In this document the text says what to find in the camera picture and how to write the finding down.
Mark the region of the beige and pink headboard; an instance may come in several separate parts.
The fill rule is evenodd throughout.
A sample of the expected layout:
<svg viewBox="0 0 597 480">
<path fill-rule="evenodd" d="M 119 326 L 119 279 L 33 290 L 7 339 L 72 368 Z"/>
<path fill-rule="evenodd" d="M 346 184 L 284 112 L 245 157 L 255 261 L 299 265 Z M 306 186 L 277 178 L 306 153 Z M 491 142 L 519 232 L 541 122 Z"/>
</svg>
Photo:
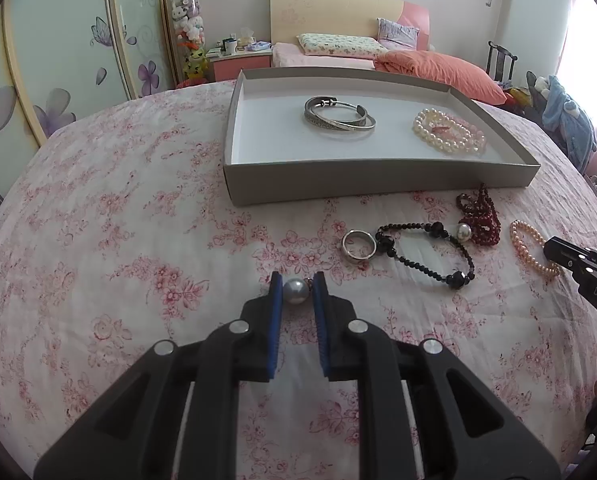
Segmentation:
<svg viewBox="0 0 597 480">
<path fill-rule="evenodd" d="M 379 18 L 419 29 L 417 48 L 430 43 L 430 13 L 403 0 L 269 0 L 274 44 L 296 44 L 297 36 L 333 34 L 375 38 Z"/>
</svg>

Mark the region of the floral sliding wardrobe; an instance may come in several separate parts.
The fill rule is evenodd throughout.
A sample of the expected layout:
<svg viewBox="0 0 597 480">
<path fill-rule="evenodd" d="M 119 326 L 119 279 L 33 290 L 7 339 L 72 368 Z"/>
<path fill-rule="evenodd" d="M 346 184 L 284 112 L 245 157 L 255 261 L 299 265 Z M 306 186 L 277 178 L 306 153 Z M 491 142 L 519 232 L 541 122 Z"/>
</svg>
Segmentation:
<svg viewBox="0 0 597 480">
<path fill-rule="evenodd" d="M 0 205 L 52 134 L 175 87 L 164 3 L 0 2 Z"/>
</svg>

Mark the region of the white pearl earring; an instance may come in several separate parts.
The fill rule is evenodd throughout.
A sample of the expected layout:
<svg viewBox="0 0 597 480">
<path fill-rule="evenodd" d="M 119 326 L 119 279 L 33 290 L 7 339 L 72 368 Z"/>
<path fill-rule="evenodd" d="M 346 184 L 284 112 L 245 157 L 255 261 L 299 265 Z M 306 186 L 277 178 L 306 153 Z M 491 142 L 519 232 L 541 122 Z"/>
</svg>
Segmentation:
<svg viewBox="0 0 597 480">
<path fill-rule="evenodd" d="M 289 278 L 282 287 L 283 300 L 291 306 L 304 304 L 311 296 L 311 292 L 312 280 L 310 278 Z"/>
</svg>

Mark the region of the pink floral tablecloth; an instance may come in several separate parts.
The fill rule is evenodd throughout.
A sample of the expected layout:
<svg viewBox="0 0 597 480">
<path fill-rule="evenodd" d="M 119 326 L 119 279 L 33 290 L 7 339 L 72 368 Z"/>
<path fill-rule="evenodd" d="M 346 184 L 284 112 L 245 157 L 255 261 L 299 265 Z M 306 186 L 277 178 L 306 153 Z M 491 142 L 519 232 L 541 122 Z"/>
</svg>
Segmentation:
<svg viewBox="0 0 597 480">
<path fill-rule="evenodd" d="M 0 208 L 0 441 L 32 471 L 155 341 L 205 338 L 272 272 L 326 275 L 391 337 L 455 352 L 565 464 L 597 378 L 597 312 L 508 237 L 472 248 L 452 292 L 389 258 L 353 266 L 350 229 L 459 219 L 451 192 L 236 208 L 222 174 L 228 82 L 87 117 L 34 157 Z"/>
</svg>

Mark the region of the white mug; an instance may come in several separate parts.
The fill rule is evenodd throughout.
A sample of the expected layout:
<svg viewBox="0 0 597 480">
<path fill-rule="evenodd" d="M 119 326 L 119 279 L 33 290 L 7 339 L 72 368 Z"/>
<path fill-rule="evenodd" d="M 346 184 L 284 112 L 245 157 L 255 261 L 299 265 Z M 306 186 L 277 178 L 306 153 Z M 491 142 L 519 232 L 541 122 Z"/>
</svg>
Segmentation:
<svg viewBox="0 0 597 480">
<path fill-rule="evenodd" d="M 238 41 L 232 38 L 224 42 L 224 50 L 227 55 L 235 55 L 236 47 L 238 47 Z"/>
</svg>

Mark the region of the lilac small pillow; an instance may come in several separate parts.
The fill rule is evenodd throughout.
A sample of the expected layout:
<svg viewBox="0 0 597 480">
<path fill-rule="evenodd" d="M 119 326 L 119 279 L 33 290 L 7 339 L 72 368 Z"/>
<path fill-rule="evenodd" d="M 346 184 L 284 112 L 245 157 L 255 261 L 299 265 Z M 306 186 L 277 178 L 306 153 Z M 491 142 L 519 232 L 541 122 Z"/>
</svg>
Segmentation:
<svg viewBox="0 0 597 480">
<path fill-rule="evenodd" d="M 403 49 L 416 50 L 418 44 L 419 28 L 413 25 L 403 25 L 377 18 L 378 41 L 380 44 L 387 43 L 389 48 L 400 47 Z"/>
</svg>

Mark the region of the floral white pillow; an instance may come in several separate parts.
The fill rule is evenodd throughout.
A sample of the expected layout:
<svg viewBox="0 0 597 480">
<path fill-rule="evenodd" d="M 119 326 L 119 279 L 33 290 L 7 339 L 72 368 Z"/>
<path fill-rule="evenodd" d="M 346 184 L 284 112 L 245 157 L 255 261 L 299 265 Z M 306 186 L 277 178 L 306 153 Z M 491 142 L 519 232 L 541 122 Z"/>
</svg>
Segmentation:
<svg viewBox="0 0 597 480">
<path fill-rule="evenodd" d="M 337 58 L 371 60 L 387 52 L 378 40 L 364 36 L 300 34 L 296 37 L 306 55 L 327 55 Z"/>
</svg>

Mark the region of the grey shallow cardboard tray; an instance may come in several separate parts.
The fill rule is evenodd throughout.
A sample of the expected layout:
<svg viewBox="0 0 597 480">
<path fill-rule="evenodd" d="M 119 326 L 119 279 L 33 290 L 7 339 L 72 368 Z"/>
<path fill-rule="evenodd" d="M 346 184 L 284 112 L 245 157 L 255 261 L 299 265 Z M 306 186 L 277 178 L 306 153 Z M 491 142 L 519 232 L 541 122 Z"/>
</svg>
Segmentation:
<svg viewBox="0 0 597 480">
<path fill-rule="evenodd" d="M 305 116 L 316 96 L 361 105 L 370 131 L 335 131 Z M 483 154 L 449 154 L 413 131 L 428 107 L 483 133 Z M 248 206 L 408 191 L 525 188 L 539 163 L 485 108 L 447 84 L 336 67 L 244 70 L 236 80 L 224 141 L 233 205 Z"/>
</svg>

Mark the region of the blue plush toy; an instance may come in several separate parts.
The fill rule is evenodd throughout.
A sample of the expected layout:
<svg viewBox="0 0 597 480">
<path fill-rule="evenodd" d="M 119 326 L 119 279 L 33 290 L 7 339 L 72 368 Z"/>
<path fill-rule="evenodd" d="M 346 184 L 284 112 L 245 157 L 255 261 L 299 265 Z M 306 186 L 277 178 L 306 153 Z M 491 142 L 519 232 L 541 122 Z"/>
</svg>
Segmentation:
<svg viewBox="0 0 597 480">
<path fill-rule="evenodd" d="M 579 107 L 556 76 L 548 78 L 549 93 L 543 111 L 544 127 L 558 130 L 565 145 L 565 154 L 580 174 L 587 169 L 591 155 L 597 150 L 597 134 L 585 110 Z"/>
</svg>

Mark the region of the clear tube of plush toys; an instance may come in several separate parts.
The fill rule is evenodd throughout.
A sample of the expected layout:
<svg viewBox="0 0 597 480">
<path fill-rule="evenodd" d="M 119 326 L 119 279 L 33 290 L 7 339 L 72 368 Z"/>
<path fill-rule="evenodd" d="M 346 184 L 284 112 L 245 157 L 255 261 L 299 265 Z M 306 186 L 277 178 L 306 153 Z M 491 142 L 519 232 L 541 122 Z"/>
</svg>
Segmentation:
<svg viewBox="0 0 597 480">
<path fill-rule="evenodd" d="M 206 41 L 200 0 L 168 0 L 170 44 L 177 84 L 199 84 L 207 70 Z"/>
</svg>

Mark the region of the pink bedside table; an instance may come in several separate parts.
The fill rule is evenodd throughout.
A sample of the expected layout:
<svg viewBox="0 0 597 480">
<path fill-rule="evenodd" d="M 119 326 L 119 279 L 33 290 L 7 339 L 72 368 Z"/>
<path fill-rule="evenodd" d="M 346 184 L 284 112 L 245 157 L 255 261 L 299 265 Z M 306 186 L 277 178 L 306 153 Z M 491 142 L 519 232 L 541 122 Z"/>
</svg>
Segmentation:
<svg viewBox="0 0 597 480">
<path fill-rule="evenodd" d="M 267 49 L 258 52 L 242 51 L 211 58 L 208 76 L 210 76 L 210 81 L 218 82 L 236 79 L 242 70 L 269 68 L 271 55 L 272 51 Z"/>
</svg>

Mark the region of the bed with pink sheet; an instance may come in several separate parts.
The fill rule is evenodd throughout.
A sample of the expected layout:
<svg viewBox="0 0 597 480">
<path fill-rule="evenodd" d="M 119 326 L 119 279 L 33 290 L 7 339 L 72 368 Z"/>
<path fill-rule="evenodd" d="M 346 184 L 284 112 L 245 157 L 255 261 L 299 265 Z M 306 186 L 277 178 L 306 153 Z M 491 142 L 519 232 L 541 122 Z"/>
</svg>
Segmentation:
<svg viewBox="0 0 597 480">
<path fill-rule="evenodd" d="M 355 70 L 374 70 L 367 58 L 337 58 L 327 55 L 306 55 L 296 44 L 277 42 L 272 47 L 271 64 L 274 67 L 344 67 Z"/>
</svg>

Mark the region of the folded salmon duvet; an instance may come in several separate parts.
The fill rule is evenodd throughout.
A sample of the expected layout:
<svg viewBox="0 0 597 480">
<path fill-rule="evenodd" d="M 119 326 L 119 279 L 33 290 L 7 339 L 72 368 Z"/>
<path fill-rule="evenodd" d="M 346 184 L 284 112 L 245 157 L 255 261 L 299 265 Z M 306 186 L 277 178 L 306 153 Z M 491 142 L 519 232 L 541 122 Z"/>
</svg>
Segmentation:
<svg viewBox="0 0 597 480">
<path fill-rule="evenodd" d="M 462 58 L 432 51 L 387 51 L 373 61 L 379 72 L 402 74 L 447 84 L 472 100 L 503 105 L 506 95 L 489 75 Z"/>
</svg>

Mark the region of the dark wooden chair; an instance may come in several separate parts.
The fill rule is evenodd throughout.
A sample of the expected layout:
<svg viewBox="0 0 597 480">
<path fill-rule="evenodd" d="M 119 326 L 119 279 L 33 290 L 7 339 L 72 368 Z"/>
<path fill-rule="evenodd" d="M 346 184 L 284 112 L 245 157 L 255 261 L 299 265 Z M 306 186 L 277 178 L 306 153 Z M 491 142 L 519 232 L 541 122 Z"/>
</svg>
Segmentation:
<svg viewBox="0 0 597 480">
<path fill-rule="evenodd" d="M 489 54 L 487 55 L 485 72 L 497 84 L 511 82 L 518 57 L 505 47 L 495 44 L 491 40 L 487 41 L 487 45 L 489 46 Z"/>
</svg>

